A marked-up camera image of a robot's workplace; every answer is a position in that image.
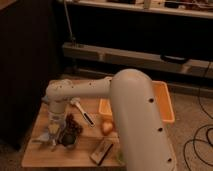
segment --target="black cable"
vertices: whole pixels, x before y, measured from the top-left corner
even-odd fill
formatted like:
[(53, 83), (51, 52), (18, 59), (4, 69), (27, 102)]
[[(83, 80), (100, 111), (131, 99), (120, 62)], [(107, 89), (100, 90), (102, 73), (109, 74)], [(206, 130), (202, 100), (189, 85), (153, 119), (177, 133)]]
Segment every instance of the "black cable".
[[(206, 138), (208, 137), (208, 138), (207, 138), (207, 141), (202, 140), (202, 139), (198, 139), (198, 138), (197, 138), (198, 133), (200, 132), (201, 129), (206, 128), (206, 127), (211, 127), (211, 128), (209, 128), (209, 129), (206, 131)], [(213, 163), (210, 163), (210, 162), (208, 162), (208, 161), (205, 161), (205, 160), (198, 154), (197, 149), (196, 149), (196, 146), (195, 146), (195, 143), (196, 143), (196, 142), (202, 142), (202, 143), (205, 143), (205, 144), (209, 145), (210, 147), (213, 147), (213, 146), (212, 146), (212, 143), (211, 143), (211, 140), (210, 140), (210, 137), (209, 137), (209, 132), (210, 132), (211, 130), (213, 130), (213, 124), (204, 125), (204, 126), (198, 128), (198, 129), (196, 130), (195, 134), (194, 134), (193, 139), (188, 140), (188, 141), (184, 144), (184, 147), (183, 147), (183, 157), (184, 157), (184, 161), (185, 161), (186, 166), (187, 166), (187, 168), (188, 168), (189, 171), (191, 171), (191, 168), (190, 168), (189, 163), (188, 163), (188, 161), (187, 161), (187, 159), (186, 159), (186, 147), (187, 147), (187, 145), (188, 145), (190, 142), (193, 143), (193, 150), (194, 150), (194, 152), (195, 152), (197, 158), (198, 158), (200, 161), (202, 161), (203, 163), (205, 163), (206, 165), (208, 165), (208, 166), (210, 166), (210, 167), (213, 167)]]
[[(202, 77), (203, 80), (201, 81), (201, 83), (203, 83), (203, 81), (204, 81), (204, 79), (205, 79), (205, 77), (206, 77), (206, 74), (207, 74), (207, 72), (208, 72), (208, 70), (209, 70), (210, 65), (211, 65), (211, 62), (209, 62), (208, 66), (206, 67), (206, 69), (205, 69), (205, 71), (204, 71), (204, 74), (203, 74), (203, 77)], [(198, 89), (198, 96), (197, 96), (197, 97), (198, 97), (198, 103), (199, 103), (199, 105), (200, 105), (202, 111), (203, 111), (210, 119), (213, 119), (213, 116), (212, 116), (210, 113), (208, 113), (208, 111), (204, 108), (204, 106), (203, 106), (203, 104), (202, 104), (202, 102), (201, 102), (200, 93), (201, 93), (201, 85), (199, 86), (199, 89)]]
[(206, 131), (206, 139), (208, 141), (208, 143), (213, 147), (213, 142), (210, 140), (210, 136), (209, 136), (209, 133), (210, 131), (212, 131), (213, 128), (209, 128), (207, 131)]

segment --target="dark object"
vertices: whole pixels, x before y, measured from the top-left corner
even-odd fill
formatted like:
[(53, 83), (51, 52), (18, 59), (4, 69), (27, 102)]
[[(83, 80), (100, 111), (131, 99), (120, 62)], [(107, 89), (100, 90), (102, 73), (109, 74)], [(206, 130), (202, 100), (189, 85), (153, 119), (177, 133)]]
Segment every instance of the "dark object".
[(171, 57), (171, 56), (165, 56), (165, 55), (161, 55), (160, 58), (163, 61), (177, 63), (177, 64), (184, 64), (184, 63), (186, 63), (189, 60), (187, 58)]
[(178, 8), (180, 5), (180, 0), (169, 0), (165, 2), (165, 7), (168, 8)]
[(95, 125), (94, 122), (90, 119), (90, 117), (87, 115), (87, 113), (83, 114), (85, 116), (85, 118), (87, 119), (87, 121), (90, 123), (90, 125)]
[(61, 144), (63, 144), (65, 147), (69, 147), (71, 145), (74, 145), (76, 141), (76, 135), (74, 133), (65, 133)]
[(211, 65), (211, 62), (209, 62), (207, 68), (205, 69), (204, 71), (204, 74), (202, 76), (202, 79), (200, 80), (199, 82), (199, 89), (198, 89), (198, 95), (197, 95), (197, 98), (198, 98), (198, 103), (200, 105), (200, 108), (202, 109), (202, 111), (206, 114), (206, 116), (208, 116), (210, 119), (213, 119), (213, 114), (212, 113), (209, 113), (206, 108), (204, 107), (203, 103), (202, 103), (202, 100), (201, 100), (201, 92), (202, 92), (202, 87), (204, 86), (204, 82), (206, 81), (206, 74), (208, 73), (209, 71), (209, 68), (210, 68), (210, 65)]
[(213, 141), (210, 138), (210, 132), (212, 132), (212, 131), (213, 131), (213, 128), (209, 128), (206, 131), (206, 139), (207, 139), (208, 143), (213, 147)]
[(79, 125), (70, 113), (66, 117), (66, 127), (60, 133), (58, 143), (68, 148), (74, 148), (77, 136), (83, 131), (83, 127)]
[(135, 0), (107, 0), (107, 2), (124, 3), (124, 4), (135, 4)]
[(65, 132), (72, 133), (74, 135), (80, 135), (83, 131), (83, 127), (79, 125), (75, 120), (72, 114), (67, 115), (66, 117), (66, 127)]
[(200, 161), (202, 161), (204, 164), (206, 164), (206, 165), (208, 165), (208, 166), (210, 166), (210, 167), (213, 167), (213, 163), (211, 163), (210, 161), (206, 161), (205, 159), (203, 159), (203, 158), (200, 156), (200, 154), (198, 153), (198, 149), (197, 149), (197, 147), (196, 147), (196, 142), (202, 142), (203, 144), (209, 145), (209, 146), (212, 148), (212, 144), (209, 143), (209, 141), (206, 141), (206, 140), (197, 138), (199, 132), (201, 132), (201, 130), (203, 130), (204, 128), (208, 128), (207, 131), (206, 131), (206, 136), (207, 136), (208, 131), (211, 130), (211, 129), (213, 129), (213, 124), (207, 124), (207, 125), (204, 125), (204, 126), (198, 128), (198, 129), (196, 130), (194, 136), (193, 136), (193, 139), (188, 140), (188, 141), (184, 144), (184, 147), (183, 147), (183, 157), (184, 157), (184, 161), (185, 161), (185, 163), (186, 163), (186, 166), (187, 166), (188, 170), (190, 170), (190, 171), (191, 171), (191, 168), (190, 168), (190, 166), (189, 166), (189, 163), (188, 163), (188, 160), (187, 160), (187, 157), (186, 157), (186, 147), (187, 147), (187, 145), (188, 145), (189, 143), (192, 143), (192, 145), (193, 145), (193, 150), (194, 150), (194, 152), (195, 152), (196, 157), (197, 157)]
[[(61, 40), (69, 38), (64, 8), (54, 11)], [(76, 42), (86, 45), (213, 61), (212, 19), (68, 5)]]
[(20, 0), (0, 11), (0, 139), (15, 149), (60, 74), (51, 2)]

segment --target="orange bin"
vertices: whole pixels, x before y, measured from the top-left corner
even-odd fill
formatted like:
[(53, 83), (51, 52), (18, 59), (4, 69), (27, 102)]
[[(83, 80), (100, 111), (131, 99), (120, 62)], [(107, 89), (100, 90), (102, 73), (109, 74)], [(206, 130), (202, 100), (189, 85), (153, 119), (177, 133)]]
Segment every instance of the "orange bin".
[[(153, 81), (155, 98), (160, 110), (161, 118), (166, 123), (174, 123), (175, 117), (169, 96), (167, 84), (163, 81)], [(105, 120), (112, 120), (112, 111), (108, 99), (101, 99), (99, 113)]]

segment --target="floor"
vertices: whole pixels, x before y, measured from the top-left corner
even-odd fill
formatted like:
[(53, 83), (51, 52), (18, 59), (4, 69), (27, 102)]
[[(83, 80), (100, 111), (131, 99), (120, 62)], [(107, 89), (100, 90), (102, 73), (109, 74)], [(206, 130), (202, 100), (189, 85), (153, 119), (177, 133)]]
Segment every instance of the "floor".
[[(179, 171), (187, 171), (187, 166), (183, 157), (183, 148), (184, 144), (193, 139), (193, 136), (196, 130), (199, 127), (202, 127), (207, 124), (212, 124), (213, 121), (210, 119), (201, 109), (201, 106), (198, 103), (198, 98), (192, 95), (179, 94), (174, 92), (170, 92), (172, 105), (176, 117), (176, 121), (174, 124), (167, 124), (168, 134), (172, 141), (176, 158), (177, 158), (177, 166)], [(206, 111), (208, 111), (213, 116), (213, 99), (201, 98), (201, 102), (205, 107)], [(209, 127), (205, 127), (201, 129), (198, 133), (198, 138), (206, 141), (205, 132)], [(61, 168), (22, 168), (21, 160), (24, 154), (24, 150), (26, 147), (26, 143), (29, 140), (31, 129), (27, 132), (24, 144), (20, 151), (14, 151), (10, 147), (8, 147), (3, 142), (0, 142), (0, 170), (18, 170), (18, 171), (40, 171), (40, 170), (99, 170), (99, 171), (121, 171), (125, 169), (109, 169), (109, 168), (90, 168), (90, 169), (61, 169)], [(209, 135), (210, 140), (213, 140), (213, 133), (211, 132)], [(199, 155), (208, 163), (213, 165), (213, 148), (210, 145), (205, 143), (196, 143), (196, 149)], [(192, 143), (189, 143), (186, 146), (186, 159), (188, 161), (189, 167), (191, 171), (211, 171), (212, 167), (201, 162), (195, 155), (193, 150)]]

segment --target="food item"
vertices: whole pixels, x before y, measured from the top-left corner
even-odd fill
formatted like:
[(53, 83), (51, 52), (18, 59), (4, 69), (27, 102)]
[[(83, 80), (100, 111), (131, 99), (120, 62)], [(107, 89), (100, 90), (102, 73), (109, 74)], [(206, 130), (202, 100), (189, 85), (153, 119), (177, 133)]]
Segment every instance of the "food item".
[(57, 123), (50, 123), (48, 126), (50, 134), (57, 134), (57, 132), (59, 131), (59, 128), (60, 128), (60, 125)]
[(104, 135), (108, 135), (114, 130), (114, 124), (110, 120), (103, 121), (101, 125), (101, 131)]
[(73, 148), (76, 143), (77, 136), (80, 135), (82, 131), (83, 127), (74, 120), (72, 114), (69, 114), (66, 117), (66, 127), (60, 133), (58, 143), (67, 148)]

